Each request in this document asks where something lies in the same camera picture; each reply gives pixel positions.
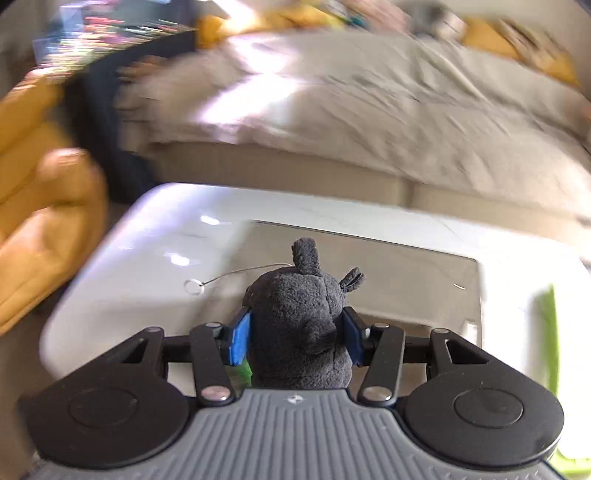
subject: black fabric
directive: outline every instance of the black fabric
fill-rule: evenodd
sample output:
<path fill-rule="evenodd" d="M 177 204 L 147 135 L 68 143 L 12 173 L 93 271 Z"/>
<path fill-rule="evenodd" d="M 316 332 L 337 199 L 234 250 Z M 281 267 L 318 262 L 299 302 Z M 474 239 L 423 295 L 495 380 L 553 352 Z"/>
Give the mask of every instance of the black fabric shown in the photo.
<path fill-rule="evenodd" d="M 119 148 L 119 121 L 113 107 L 121 85 L 117 70 L 146 55 L 170 58 L 194 49 L 194 31 L 158 38 L 97 60 L 65 85 L 70 129 L 78 146 L 103 168 L 112 200 L 132 203 L 158 184 L 147 160 Z"/>

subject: floor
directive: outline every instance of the floor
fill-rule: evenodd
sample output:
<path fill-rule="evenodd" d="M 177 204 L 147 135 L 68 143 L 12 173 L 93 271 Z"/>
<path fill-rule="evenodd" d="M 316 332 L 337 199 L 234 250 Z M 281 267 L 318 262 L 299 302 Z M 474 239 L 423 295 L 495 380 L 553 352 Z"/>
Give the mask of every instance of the floor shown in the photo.
<path fill-rule="evenodd" d="M 0 336 L 0 480 L 16 480 L 30 464 L 33 446 L 18 414 L 18 399 L 53 381 L 39 360 L 39 337 L 60 293 L 53 294 Z"/>

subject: green object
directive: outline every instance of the green object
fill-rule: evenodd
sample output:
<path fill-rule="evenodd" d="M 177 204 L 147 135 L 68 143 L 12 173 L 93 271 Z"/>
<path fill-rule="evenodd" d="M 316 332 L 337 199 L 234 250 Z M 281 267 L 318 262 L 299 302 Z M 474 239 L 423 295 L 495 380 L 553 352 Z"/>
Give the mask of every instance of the green object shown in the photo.
<path fill-rule="evenodd" d="M 544 321 L 545 354 L 548 368 L 548 390 L 560 400 L 560 335 L 558 334 L 558 313 L 554 286 L 540 298 L 540 312 Z M 550 464 L 565 475 L 591 472 L 591 459 L 570 459 L 558 449 L 550 459 Z"/>
<path fill-rule="evenodd" d="M 252 370 L 251 366 L 248 364 L 248 360 L 246 358 L 244 361 L 236 367 L 236 373 L 240 377 L 240 380 L 244 383 L 246 387 L 251 386 L 251 377 L 252 377 Z"/>

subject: metal pivot screw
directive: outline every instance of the metal pivot screw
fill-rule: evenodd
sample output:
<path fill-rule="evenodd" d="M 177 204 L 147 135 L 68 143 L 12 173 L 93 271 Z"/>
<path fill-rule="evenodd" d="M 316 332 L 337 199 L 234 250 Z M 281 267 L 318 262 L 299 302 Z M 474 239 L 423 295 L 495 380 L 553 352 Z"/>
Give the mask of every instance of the metal pivot screw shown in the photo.
<path fill-rule="evenodd" d="M 209 401 L 225 401 L 230 398 L 230 389 L 222 385 L 210 385 L 201 390 L 201 396 Z"/>
<path fill-rule="evenodd" d="M 386 387 L 367 387 L 363 389 L 362 395 L 369 401 L 388 401 L 392 398 L 392 391 Z"/>

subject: colorful items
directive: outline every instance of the colorful items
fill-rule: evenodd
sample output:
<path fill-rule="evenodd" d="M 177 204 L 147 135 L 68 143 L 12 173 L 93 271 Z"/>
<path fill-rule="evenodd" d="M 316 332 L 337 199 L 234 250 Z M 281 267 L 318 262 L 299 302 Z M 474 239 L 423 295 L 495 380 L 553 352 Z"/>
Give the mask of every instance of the colorful items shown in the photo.
<path fill-rule="evenodd" d="M 86 17 L 85 22 L 81 31 L 70 33 L 50 47 L 36 69 L 41 69 L 46 76 L 62 79 L 113 51 L 191 30 L 164 20 L 133 28 L 105 17 Z"/>

